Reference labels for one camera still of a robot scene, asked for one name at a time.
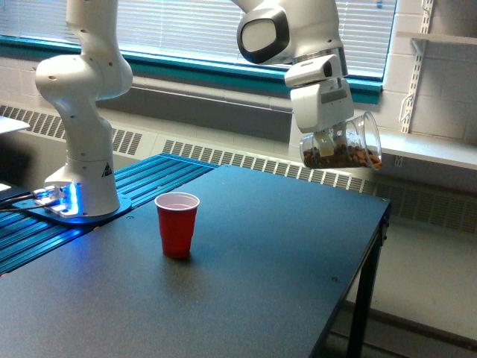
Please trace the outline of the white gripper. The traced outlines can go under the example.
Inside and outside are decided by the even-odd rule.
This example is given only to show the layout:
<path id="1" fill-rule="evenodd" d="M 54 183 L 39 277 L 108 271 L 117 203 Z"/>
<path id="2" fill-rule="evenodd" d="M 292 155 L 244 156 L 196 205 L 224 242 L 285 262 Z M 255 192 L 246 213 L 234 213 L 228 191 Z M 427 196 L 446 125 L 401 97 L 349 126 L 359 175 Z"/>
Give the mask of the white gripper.
<path id="1" fill-rule="evenodd" d="M 354 116 L 350 86 L 345 79 L 321 81 L 293 89 L 291 103 L 299 130 L 304 134 L 315 132 L 321 157 L 334 154 L 334 143 L 346 142 L 346 125 L 337 125 Z M 329 131 L 324 131 L 330 127 L 332 137 Z"/>

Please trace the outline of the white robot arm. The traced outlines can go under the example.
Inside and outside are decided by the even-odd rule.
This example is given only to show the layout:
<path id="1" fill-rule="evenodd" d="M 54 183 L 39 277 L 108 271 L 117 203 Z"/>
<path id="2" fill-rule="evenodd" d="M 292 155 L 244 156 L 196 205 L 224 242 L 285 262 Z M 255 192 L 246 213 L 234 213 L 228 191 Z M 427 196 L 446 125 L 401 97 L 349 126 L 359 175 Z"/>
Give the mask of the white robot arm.
<path id="1" fill-rule="evenodd" d="M 117 1 L 69 1 L 66 23 L 81 53 L 42 61 L 36 85 L 66 134 L 66 162 L 45 180 L 35 202 L 65 219 L 107 216 L 120 208 L 110 123 L 97 101 L 129 91 L 133 73 L 117 38 Z M 334 1 L 239 1 L 241 55 L 255 64 L 286 64 L 294 118 L 319 133 L 354 114 Z"/>

